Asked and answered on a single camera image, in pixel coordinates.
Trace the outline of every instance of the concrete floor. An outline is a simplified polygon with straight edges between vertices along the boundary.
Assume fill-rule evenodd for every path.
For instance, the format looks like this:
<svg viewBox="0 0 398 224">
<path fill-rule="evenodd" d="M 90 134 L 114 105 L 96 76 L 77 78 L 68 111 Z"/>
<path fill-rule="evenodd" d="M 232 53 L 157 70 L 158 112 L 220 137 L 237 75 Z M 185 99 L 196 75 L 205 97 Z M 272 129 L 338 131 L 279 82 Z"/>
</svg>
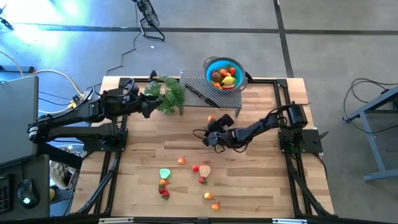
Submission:
<svg viewBox="0 0 398 224">
<path fill-rule="evenodd" d="M 393 0 L 280 0 L 286 29 L 398 30 L 398 2 Z M 152 0 L 161 27 L 277 29 L 272 0 Z M 18 23 L 70 26 L 135 27 L 130 0 L 13 0 L 2 17 L 15 31 L 0 30 L 0 50 L 21 65 L 69 74 L 79 87 L 99 83 L 132 49 L 136 32 L 41 31 Z M 232 57 L 255 77 L 286 77 L 279 34 L 166 32 L 166 41 L 142 36 L 136 51 L 123 57 L 123 68 L 108 75 L 178 75 L 200 69 L 210 55 Z M 304 78 L 314 122 L 324 138 L 324 160 L 335 213 L 341 217 L 398 222 L 398 179 L 365 183 L 363 174 L 377 171 L 365 134 L 345 124 L 342 103 L 355 78 L 397 82 L 396 35 L 287 35 L 294 77 Z M 4 57 L 0 63 L 10 64 Z M 1 74 L 16 78 L 16 74 Z M 54 74 L 40 76 L 40 90 L 60 96 L 75 94 Z M 377 86 L 364 84 L 358 94 L 371 99 Z M 347 109 L 360 103 L 351 97 Z M 40 102 L 40 109 L 63 109 Z M 398 158 L 398 153 L 391 153 Z"/>
</svg>

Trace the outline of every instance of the wooden table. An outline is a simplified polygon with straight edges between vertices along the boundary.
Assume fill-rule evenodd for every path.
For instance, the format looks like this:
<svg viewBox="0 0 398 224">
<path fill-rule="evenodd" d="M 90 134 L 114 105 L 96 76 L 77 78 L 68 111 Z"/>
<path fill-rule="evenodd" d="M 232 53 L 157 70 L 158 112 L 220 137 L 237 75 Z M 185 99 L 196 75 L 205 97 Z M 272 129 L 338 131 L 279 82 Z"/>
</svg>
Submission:
<svg viewBox="0 0 398 224">
<path fill-rule="evenodd" d="M 104 77 L 101 91 L 117 88 L 119 78 Z M 287 82 L 291 100 L 308 103 L 304 80 L 288 78 Z M 139 84 L 141 91 L 145 85 Z M 243 108 L 235 126 L 248 126 L 276 107 L 272 85 L 249 84 L 242 94 Z M 305 106 L 305 112 L 306 128 L 313 128 L 309 106 Z M 132 114 L 127 121 L 129 136 L 119 167 L 112 216 L 293 217 L 286 162 L 279 152 L 277 129 L 254 138 L 241 154 L 232 149 L 216 154 L 193 136 L 192 130 L 206 126 L 209 115 L 218 118 L 225 113 L 233 115 L 233 110 L 186 108 L 183 116 L 154 111 L 149 119 L 138 113 Z M 184 166 L 177 163 L 182 156 L 186 160 Z M 94 152 L 84 160 L 72 212 L 81 208 L 97 187 L 103 157 L 103 152 Z M 212 168 L 207 186 L 201 185 L 199 174 L 191 170 L 192 165 L 205 164 Z M 333 213 L 321 162 L 312 154 L 303 154 L 303 165 L 308 187 L 323 207 Z M 170 191 L 168 201 L 162 199 L 157 190 L 161 168 L 172 171 L 171 184 L 167 186 Z M 221 201 L 219 211 L 211 210 L 214 201 L 205 200 L 205 192 L 211 192 L 216 201 Z M 105 189 L 101 208 L 106 203 L 107 194 Z M 298 196 L 304 211 L 299 190 Z"/>
</svg>

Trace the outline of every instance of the green plant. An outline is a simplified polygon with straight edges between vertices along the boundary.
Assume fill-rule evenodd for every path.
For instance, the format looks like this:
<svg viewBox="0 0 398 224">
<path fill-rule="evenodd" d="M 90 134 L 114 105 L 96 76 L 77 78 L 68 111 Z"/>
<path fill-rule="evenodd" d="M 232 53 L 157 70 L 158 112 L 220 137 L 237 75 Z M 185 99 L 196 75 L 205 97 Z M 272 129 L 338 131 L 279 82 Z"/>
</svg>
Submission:
<svg viewBox="0 0 398 224">
<path fill-rule="evenodd" d="M 157 110 L 164 114 L 172 114 L 175 111 L 174 108 L 181 107 L 184 102 L 184 89 L 175 78 L 159 77 L 158 80 L 165 82 L 165 93 L 162 93 L 160 83 L 152 81 L 145 87 L 144 94 L 158 96 L 163 103 L 157 107 Z"/>
</svg>

